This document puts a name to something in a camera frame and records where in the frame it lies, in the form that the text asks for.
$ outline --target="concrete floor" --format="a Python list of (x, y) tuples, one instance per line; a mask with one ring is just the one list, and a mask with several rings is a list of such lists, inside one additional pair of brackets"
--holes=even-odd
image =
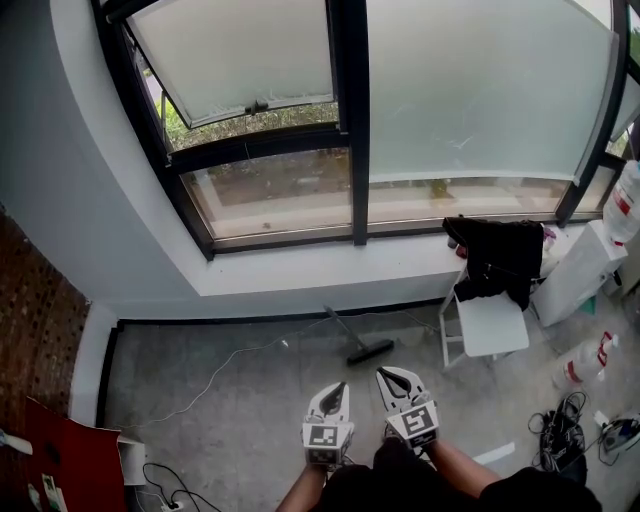
[[(409, 310), (437, 325), (437, 306)], [(324, 386), (346, 380), (356, 434), (349, 455), (370, 463), (380, 443), (384, 408), (374, 377), (380, 365), (418, 373), (438, 401), (441, 435), (471, 456), (514, 442), (515, 453), (489, 464), (503, 476), (528, 466), (538, 439), (527, 429), (535, 412), (555, 408), (560, 393), (551, 383), (557, 358), (603, 331), (621, 337), (606, 380), (587, 386), (590, 400), (581, 424), (587, 443), (598, 435), (592, 414), (609, 417), (640, 410), (640, 335), (622, 308), (598, 297), (597, 313), (578, 312), (541, 330), (526, 313), (531, 346), (496, 362), (465, 359), (442, 372), (439, 334), (403, 313), (347, 320), (369, 339), (397, 338), (396, 349), (356, 368), (346, 368), (352, 349), (331, 320), (218, 326), (127, 326), (118, 338), (106, 409), (109, 427), (144, 423), (186, 407), (211, 374), (238, 348), (256, 347), (284, 336), (267, 349), (238, 354), (188, 412), (125, 434), (147, 445), (149, 462), (176, 470), (187, 486), (223, 512), (273, 510), (304, 465), (300, 425), (311, 397)], [(587, 454), (588, 486), (606, 511), (625, 511), (640, 492), (640, 446), (613, 467)], [(171, 475), (150, 470), (152, 480), (177, 489)], [(139, 488), (157, 492), (153, 486)], [(153, 496), (140, 495), (147, 512), (159, 510)]]

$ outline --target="brick wall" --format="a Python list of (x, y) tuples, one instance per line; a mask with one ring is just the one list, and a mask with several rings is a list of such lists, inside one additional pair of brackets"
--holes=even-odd
[[(27, 396), (67, 416), (88, 309), (82, 294), (0, 211), (0, 428), (7, 433), (24, 435)], [(32, 509), (25, 501), (25, 457), (0, 448), (3, 510)]]

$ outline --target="power strip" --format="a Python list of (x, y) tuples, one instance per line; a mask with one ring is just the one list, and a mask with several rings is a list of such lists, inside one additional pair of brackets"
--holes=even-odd
[(184, 509), (184, 503), (182, 503), (181, 501), (174, 501), (173, 505), (177, 505), (174, 508), (170, 508), (169, 505), (161, 505), (160, 508), (162, 509), (162, 512), (175, 512), (176, 510), (182, 510)]

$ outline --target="window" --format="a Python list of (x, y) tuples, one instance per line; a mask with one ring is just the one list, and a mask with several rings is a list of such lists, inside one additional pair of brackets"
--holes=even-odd
[(254, 108), (333, 101), (326, 17), (318, 0), (160, 0), (127, 22), (197, 128)]
[(349, 152), (303, 151), (185, 174), (217, 239), (349, 226)]
[(459, 214), (595, 218), (640, 115), (623, 0), (93, 1), (127, 115), (209, 258)]

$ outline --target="plastic bottle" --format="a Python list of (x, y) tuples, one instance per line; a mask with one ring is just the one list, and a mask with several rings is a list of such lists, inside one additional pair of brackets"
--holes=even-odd
[(613, 347), (618, 346), (618, 335), (605, 332), (600, 341), (587, 340), (573, 352), (569, 361), (558, 367), (553, 383), (559, 389), (580, 386), (594, 379), (607, 366)]
[(640, 228), (640, 165), (629, 160), (604, 205), (604, 227), (609, 240), (624, 245)]

